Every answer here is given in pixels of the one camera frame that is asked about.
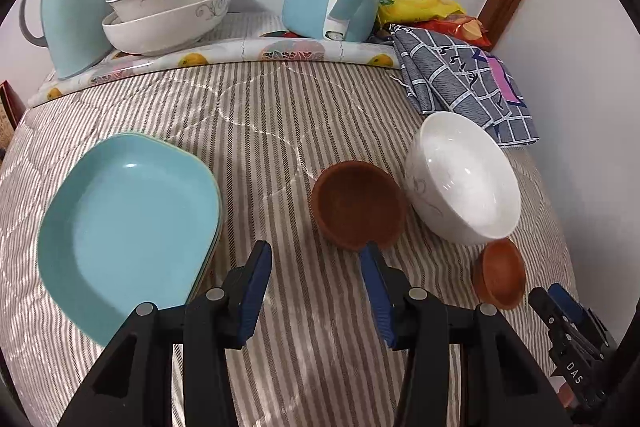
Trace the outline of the large brown wooden bowl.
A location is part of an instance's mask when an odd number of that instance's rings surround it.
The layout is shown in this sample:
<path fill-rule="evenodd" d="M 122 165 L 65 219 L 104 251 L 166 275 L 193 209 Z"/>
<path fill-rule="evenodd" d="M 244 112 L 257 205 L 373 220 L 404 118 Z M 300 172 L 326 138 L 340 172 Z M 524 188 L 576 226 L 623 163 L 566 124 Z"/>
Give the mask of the large brown wooden bowl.
<path fill-rule="evenodd" d="M 310 205 L 320 232 L 345 251 L 361 251 L 370 242 L 381 249 L 394 246 L 408 212 L 406 196 L 394 178 L 360 160 L 324 169 Z"/>

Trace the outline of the yellow chips bag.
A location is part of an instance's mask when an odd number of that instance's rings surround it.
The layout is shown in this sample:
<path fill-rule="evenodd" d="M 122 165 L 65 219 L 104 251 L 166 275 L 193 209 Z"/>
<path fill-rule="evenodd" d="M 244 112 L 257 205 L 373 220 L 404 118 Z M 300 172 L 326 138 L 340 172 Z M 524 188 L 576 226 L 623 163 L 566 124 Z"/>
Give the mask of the yellow chips bag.
<path fill-rule="evenodd" d="M 385 26 L 427 22 L 457 13 L 465 10 L 456 0 L 378 0 L 376 19 Z"/>

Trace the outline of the red snack bag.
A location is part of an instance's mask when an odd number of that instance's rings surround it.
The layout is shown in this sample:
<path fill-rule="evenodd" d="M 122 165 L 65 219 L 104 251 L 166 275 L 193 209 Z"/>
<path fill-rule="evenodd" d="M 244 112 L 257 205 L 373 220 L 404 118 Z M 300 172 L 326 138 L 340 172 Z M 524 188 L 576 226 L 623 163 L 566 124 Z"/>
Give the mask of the red snack bag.
<path fill-rule="evenodd" d="M 480 20 L 469 15 L 454 13 L 445 18 L 435 17 L 425 22 L 415 23 L 414 26 L 457 38 L 482 49 L 491 48 L 487 29 Z"/>

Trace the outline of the green square plate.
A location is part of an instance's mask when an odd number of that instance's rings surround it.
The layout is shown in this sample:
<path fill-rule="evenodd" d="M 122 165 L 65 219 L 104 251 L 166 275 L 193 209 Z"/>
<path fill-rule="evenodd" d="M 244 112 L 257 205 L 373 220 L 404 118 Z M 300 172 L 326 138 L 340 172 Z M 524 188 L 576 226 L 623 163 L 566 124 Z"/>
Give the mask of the green square plate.
<path fill-rule="evenodd" d="M 122 278 L 140 301 L 182 305 L 194 294 L 222 223 L 218 183 L 201 159 L 141 133 L 116 135 Z"/>

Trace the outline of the small brown wooden bowl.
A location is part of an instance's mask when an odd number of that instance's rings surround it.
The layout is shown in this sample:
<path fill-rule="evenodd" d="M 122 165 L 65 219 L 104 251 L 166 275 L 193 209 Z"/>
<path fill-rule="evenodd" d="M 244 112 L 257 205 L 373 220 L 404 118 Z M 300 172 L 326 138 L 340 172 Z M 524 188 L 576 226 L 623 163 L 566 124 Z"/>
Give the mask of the small brown wooden bowl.
<path fill-rule="evenodd" d="M 472 282 L 481 303 L 513 310 L 523 299 L 526 272 L 523 257 L 511 239 L 488 243 L 474 263 Z"/>

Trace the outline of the light blue square plate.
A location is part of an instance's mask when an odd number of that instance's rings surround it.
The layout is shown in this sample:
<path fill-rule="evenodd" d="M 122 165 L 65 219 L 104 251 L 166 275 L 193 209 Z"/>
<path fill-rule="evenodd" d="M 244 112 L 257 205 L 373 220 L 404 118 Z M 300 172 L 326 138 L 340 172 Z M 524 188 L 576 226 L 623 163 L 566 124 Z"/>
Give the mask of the light blue square plate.
<path fill-rule="evenodd" d="M 37 239 L 44 287 L 100 346 L 139 303 L 194 294 L 222 228 L 218 183 L 201 159 L 122 133 L 90 148 L 50 202 Z"/>

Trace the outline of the light blue thermos jug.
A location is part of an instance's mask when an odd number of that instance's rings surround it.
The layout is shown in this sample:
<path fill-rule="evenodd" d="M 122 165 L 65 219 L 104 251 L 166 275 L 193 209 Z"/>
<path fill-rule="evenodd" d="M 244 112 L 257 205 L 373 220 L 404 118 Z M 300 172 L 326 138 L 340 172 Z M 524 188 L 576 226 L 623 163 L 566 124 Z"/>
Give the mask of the light blue thermos jug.
<path fill-rule="evenodd" d="M 105 0 L 40 0 L 41 37 L 28 29 L 26 2 L 20 4 L 18 21 L 25 39 L 49 50 L 56 75 L 74 77 L 102 61 L 112 48 L 102 28 L 107 17 Z"/>

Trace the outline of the white ceramic bowl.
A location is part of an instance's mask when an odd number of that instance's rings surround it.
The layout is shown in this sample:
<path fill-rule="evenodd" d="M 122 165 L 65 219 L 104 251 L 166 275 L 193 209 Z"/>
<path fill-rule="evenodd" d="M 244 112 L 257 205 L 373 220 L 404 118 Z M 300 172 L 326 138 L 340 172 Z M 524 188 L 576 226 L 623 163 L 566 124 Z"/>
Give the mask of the white ceramic bowl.
<path fill-rule="evenodd" d="M 521 216 L 510 161 L 472 120 L 450 112 L 428 116 L 405 161 L 411 205 L 436 235 L 480 245 L 509 236 Z"/>

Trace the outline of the large white porcelain bowl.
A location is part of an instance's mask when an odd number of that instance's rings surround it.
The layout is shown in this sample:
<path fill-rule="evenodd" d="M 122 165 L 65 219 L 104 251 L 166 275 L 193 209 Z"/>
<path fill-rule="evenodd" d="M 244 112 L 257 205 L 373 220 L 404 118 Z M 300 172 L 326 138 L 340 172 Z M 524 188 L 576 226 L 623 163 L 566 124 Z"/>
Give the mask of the large white porcelain bowl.
<path fill-rule="evenodd" d="M 123 22 L 115 12 L 102 20 L 107 40 L 116 50 L 134 55 L 158 55 L 197 42 L 216 28 L 231 0 L 204 0 Z"/>

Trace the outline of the fruit print plastic mat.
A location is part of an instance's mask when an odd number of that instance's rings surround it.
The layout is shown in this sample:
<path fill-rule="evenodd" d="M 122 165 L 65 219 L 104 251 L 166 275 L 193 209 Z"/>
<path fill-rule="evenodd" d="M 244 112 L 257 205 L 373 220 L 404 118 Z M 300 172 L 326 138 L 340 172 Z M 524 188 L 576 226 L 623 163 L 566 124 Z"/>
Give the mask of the fruit print plastic mat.
<path fill-rule="evenodd" d="M 190 48 L 159 56 L 113 51 L 96 66 L 65 80 L 50 72 L 28 100 L 44 103 L 100 84 L 177 68 L 243 62 L 332 62 L 373 67 L 400 67 L 390 44 L 339 42 L 295 37 L 277 15 L 268 12 L 232 13 Z"/>

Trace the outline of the grey checked folded cloth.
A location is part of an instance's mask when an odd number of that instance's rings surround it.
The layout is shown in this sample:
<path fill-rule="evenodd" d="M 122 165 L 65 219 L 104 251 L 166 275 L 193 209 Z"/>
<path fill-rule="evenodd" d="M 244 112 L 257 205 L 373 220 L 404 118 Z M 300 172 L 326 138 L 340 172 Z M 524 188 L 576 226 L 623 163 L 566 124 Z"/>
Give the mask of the grey checked folded cloth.
<path fill-rule="evenodd" d="M 521 90 L 500 58 L 429 29 L 393 24 L 390 38 L 400 65 L 398 82 L 420 115 L 458 114 L 500 147 L 539 140 Z"/>

